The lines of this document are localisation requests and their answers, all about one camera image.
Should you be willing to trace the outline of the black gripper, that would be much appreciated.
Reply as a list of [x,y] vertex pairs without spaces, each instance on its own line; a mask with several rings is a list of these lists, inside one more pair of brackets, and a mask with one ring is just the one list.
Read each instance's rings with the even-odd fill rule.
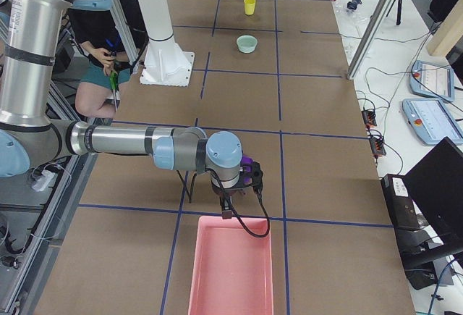
[[232,205],[231,205],[231,197],[235,193],[244,194],[245,189],[248,187],[248,184],[245,184],[243,181],[238,181],[235,185],[230,188],[221,189],[220,185],[218,184],[217,180],[211,180],[211,187],[213,192],[220,196],[220,205],[221,205],[221,217],[222,219],[231,219],[232,218]]

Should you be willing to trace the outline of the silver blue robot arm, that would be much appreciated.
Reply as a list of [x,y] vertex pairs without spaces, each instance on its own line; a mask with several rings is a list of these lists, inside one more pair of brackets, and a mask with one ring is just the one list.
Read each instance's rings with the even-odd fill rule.
[[1,78],[1,176],[70,155],[150,155],[158,168],[207,172],[222,216],[236,216],[232,195],[247,170],[231,132],[207,135],[199,127],[110,127],[46,116],[61,19],[73,7],[108,10],[112,0],[13,0]]

